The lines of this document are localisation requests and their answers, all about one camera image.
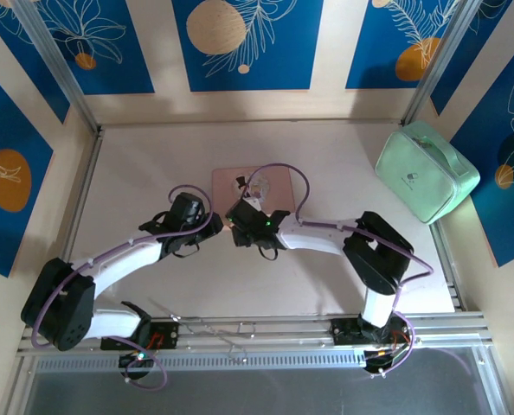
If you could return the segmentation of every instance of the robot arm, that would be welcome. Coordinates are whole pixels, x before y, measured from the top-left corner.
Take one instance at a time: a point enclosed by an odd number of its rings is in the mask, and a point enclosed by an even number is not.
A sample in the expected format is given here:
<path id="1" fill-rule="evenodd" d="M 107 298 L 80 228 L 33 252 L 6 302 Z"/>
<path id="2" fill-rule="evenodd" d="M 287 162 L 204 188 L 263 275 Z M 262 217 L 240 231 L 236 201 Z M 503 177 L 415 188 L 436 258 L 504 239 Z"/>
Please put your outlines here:
<path id="1" fill-rule="evenodd" d="M 413 247 L 382 217 L 365 212 L 357 220 L 320 222 L 299 220 L 295 214 L 275 211 L 268 217 L 260 211 L 255 201 L 239 200 L 228 211 L 233 224 L 237 246 L 257 245 L 262 249 L 311 249 L 345 256 L 367 287 L 365 304 L 361 313 L 363 324 L 369 330 L 386 326 L 394 306 L 396 292 L 409 258 L 377 244 L 372 238 L 359 233 L 372 233 L 407 252 Z"/>
<path id="2" fill-rule="evenodd" d="M 43 305 L 55 288 L 84 264 L 92 264 L 86 275 L 77 275 L 65 285 L 60 295 L 51 303 L 42 319 L 39 333 L 59 350 L 65 351 L 86 338 L 120 336 L 146 344 L 151 318 L 131 303 L 113 303 L 98 298 L 100 294 L 132 272 L 176 255 L 184 246 L 195 246 L 217 235 L 222 230 L 218 214 L 211 213 L 209 224 L 197 233 L 184 236 L 151 238 L 152 235 L 178 233 L 196 229 L 210 214 L 202 213 L 202 200 L 181 193 L 169 212 L 162 212 L 139 227 L 131 246 L 118 250 L 115 255 L 95 264 L 83 259 L 68 264 L 61 259 L 51 259 L 42 269 L 29 298 L 22 309 L 21 318 L 34 327 Z M 147 241 L 134 243 L 140 237 Z"/>

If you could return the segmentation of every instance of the beige wall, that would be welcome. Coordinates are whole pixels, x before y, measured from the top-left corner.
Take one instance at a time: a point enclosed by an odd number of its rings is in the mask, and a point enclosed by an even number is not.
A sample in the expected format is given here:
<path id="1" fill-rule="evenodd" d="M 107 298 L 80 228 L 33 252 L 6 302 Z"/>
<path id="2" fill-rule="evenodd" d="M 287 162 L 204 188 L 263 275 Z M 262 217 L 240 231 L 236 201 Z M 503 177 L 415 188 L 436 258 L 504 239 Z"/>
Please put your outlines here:
<path id="1" fill-rule="evenodd" d="M 514 55 L 514 0 L 439 118 L 426 119 L 450 139 Z M 514 395 L 514 260 L 497 268 L 470 198 L 442 220 L 467 305 L 482 310 Z"/>
<path id="2" fill-rule="evenodd" d="M 71 187 L 92 139 L 74 111 L 61 124 L 1 39 L 0 85 L 54 150 L 13 271 L 9 278 L 0 275 L 1 399 L 24 328 L 22 306 L 43 263 L 59 253 Z"/>
<path id="3" fill-rule="evenodd" d="M 154 94 L 90 95 L 102 124 L 287 118 L 401 119 L 414 89 L 346 91 L 369 0 L 325 0 L 308 91 L 191 93 L 171 0 L 126 0 Z"/>

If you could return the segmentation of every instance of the mint green case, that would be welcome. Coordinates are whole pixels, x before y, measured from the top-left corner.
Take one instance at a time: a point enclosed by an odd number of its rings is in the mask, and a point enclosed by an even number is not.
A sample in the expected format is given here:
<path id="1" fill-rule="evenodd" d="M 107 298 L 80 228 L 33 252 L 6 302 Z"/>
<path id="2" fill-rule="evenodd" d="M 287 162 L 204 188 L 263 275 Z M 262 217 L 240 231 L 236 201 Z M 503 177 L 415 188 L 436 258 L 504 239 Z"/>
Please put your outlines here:
<path id="1" fill-rule="evenodd" d="M 376 173 L 427 224 L 451 212 L 480 181 L 471 162 L 422 121 L 389 136 Z"/>

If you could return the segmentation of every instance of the pink square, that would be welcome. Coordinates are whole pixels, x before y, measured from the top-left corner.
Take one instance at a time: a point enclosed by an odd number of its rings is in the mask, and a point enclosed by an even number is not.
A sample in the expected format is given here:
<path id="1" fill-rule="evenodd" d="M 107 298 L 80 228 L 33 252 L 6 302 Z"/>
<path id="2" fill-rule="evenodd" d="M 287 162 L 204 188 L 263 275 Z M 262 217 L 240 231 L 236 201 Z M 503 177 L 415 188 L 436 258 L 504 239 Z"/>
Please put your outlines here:
<path id="1" fill-rule="evenodd" d="M 259 167 L 240 167 L 213 170 L 213 204 L 224 219 L 226 212 L 241 196 L 247 179 Z M 287 167 L 269 167 L 257 173 L 251 181 L 249 193 L 260 200 L 263 212 L 275 210 L 295 211 L 292 179 Z"/>

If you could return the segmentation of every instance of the bag handle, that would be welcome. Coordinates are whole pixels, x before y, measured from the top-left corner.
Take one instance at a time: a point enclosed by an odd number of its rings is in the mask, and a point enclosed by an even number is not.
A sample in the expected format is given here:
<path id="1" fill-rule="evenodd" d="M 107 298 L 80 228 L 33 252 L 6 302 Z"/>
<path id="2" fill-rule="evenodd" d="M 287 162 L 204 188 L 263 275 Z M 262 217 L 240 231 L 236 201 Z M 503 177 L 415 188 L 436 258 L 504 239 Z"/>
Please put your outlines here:
<path id="1" fill-rule="evenodd" d="M 446 158 L 447 163 L 449 164 L 449 167 L 457 174 L 457 176 L 462 176 L 467 173 L 466 167 L 463 165 L 463 163 L 459 160 L 459 157 L 457 156 L 457 151 L 453 148 L 451 144 L 448 144 L 448 146 L 443 146 L 443 148 L 438 147 L 430 138 L 427 136 L 423 136 L 422 138 L 419 138 L 420 142 L 418 143 L 421 145 L 421 142 L 430 144 L 433 148 L 438 150 L 443 156 Z"/>

